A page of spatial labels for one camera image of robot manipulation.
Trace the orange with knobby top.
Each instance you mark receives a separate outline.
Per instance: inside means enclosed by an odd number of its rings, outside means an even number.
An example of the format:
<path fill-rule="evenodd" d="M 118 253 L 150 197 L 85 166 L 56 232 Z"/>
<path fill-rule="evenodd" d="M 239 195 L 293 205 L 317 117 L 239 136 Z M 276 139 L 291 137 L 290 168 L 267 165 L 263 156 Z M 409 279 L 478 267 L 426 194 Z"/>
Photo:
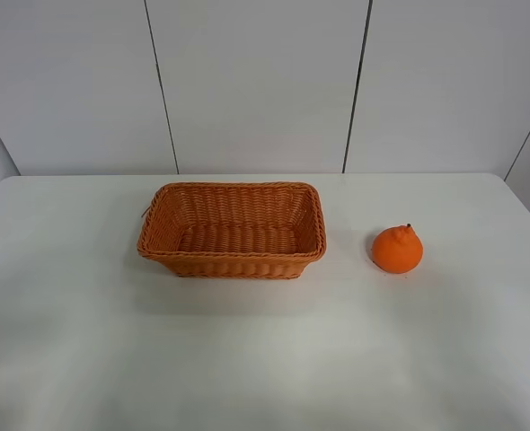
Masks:
<path fill-rule="evenodd" d="M 384 272 L 404 274 L 421 262 L 424 249 L 411 224 L 390 227 L 380 232 L 371 246 L 372 261 Z"/>

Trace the orange woven rectangular basket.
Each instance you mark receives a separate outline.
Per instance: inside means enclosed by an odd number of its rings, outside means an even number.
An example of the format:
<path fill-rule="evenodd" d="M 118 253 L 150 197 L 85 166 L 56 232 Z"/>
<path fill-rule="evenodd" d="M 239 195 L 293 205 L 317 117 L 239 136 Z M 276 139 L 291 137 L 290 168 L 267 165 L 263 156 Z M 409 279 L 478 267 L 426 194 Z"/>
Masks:
<path fill-rule="evenodd" d="M 326 248 L 318 192 L 303 182 L 167 184 L 137 240 L 179 277 L 294 279 Z"/>

